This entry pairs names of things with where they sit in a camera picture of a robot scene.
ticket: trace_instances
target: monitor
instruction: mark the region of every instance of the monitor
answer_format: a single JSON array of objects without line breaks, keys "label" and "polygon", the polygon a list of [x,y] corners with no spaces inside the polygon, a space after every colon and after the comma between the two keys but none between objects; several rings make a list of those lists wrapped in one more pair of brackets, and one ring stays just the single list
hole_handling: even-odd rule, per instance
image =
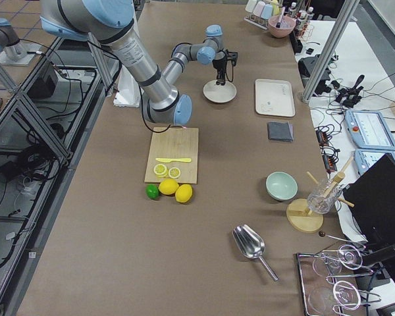
[{"label": "monitor", "polygon": [[[344,190],[344,197],[355,205],[351,212],[369,249],[377,251],[395,244],[395,160],[391,155],[383,155]],[[382,264],[395,282],[395,257]]]}]

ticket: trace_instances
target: dark gray notebook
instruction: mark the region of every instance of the dark gray notebook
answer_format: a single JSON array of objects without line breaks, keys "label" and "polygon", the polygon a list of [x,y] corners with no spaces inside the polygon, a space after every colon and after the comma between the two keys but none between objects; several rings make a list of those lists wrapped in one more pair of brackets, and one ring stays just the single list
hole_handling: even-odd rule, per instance
[{"label": "dark gray notebook", "polygon": [[292,124],[289,122],[268,122],[268,138],[281,142],[292,142]]}]

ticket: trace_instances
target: pink bowl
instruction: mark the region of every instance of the pink bowl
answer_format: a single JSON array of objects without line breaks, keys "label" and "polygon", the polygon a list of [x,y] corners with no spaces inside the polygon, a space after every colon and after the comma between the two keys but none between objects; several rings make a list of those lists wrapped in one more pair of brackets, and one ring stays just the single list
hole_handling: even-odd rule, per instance
[{"label": "pink bowl", "polygon": [[293,18],[290,18],[289,16],[283,16],[281,24],[284,24],[285,22],[286,24],[289,25],[289,27],[277,28],[278,19],[279,19],[279,15],[274,15],[269,18],[268,30],[270,31],[270,33],[274,38],[284,38],[289,33],[291,33],[292,30],[296,27],[296,21]]}]

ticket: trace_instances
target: bottle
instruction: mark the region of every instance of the bottle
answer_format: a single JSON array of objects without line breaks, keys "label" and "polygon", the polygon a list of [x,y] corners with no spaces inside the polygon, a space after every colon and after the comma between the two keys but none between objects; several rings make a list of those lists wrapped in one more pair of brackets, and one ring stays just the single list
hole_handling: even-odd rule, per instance
[{"label": "bottle", "polygon": [[260,18],[264,7],[265,7],[265,3],[263,1],[258,1],[256,7],[253,10],[253,14]]},{"label": "bottle", "polygon": [[272,11],[273,11],[272,5],[266,4],[263,7],[261,18],[265,20],[269,19],[272,16]]},{"label": "bottle", "polygon": [[313,16],[315,14],[313,13],[313,7],[309,7],[307,10],[307,23],[310,23],[311,20],[313,20]]},{"label": "bottle", "polygon": [[288,8],[288,13],[287,13],[287,15],[290,17],[290,18],[294,18],[295,16],[296,16],[296,11],[297,11],[297,3],[296,2],[293,2],[293,3],[291,3],[291,7],[290,8]]},{"label": "bottle", "polygon": [[306,13],[305,11],[299,13],[300,16],[297,18],[296,21],[296,29],[301,31],[304,28],[305,20],[306,20]]},{"label": "bottle", "polygon": [[272,0],[270,1],[270,4],[273,7],[272,15],[279,15],[280,9],[279,9],[278,0]]},{"label": "bottle", "polygon": [[246,5],[245,10],[249,13],[252,13],[254,8],[256,7],[257,0],[249,0],[248,4]]}]

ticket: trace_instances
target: brown table surface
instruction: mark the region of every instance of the brown table surface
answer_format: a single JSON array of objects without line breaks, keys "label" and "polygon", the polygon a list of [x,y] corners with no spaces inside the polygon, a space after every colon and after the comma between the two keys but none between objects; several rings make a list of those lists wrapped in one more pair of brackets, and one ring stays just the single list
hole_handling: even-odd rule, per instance
[{"label": "brown table surface", "polygon": [[[296,179],[297,198],[325,176],[303,86],[288,38],[243,21],[243,5],[151,2],[140,35],[163,68],[172,48],[200,43],[205,28],[220,24],[225,46],[239,52],[238,93],[230,103],[208,102],[204,84],[211,65],[187,66],[176,86],[194,102],[188,124],[199,128],[197,185],[182,205],[153,201],[144,172],[151,134],[137,109],[101,110],[18,315],[301,315],[294,254],[317,252],[331,240],[304,234],[288,223],[289,202],[278,202],[265,179],[285,171]],[[292,143],[267,138],[267,122],[254,110],[258,78],[291,82],[296,116]],[[231,230],[248,224],[265,240],[265,258],[280,280],[239,252]],[[340,233],[336,214],[323,229]]]}]

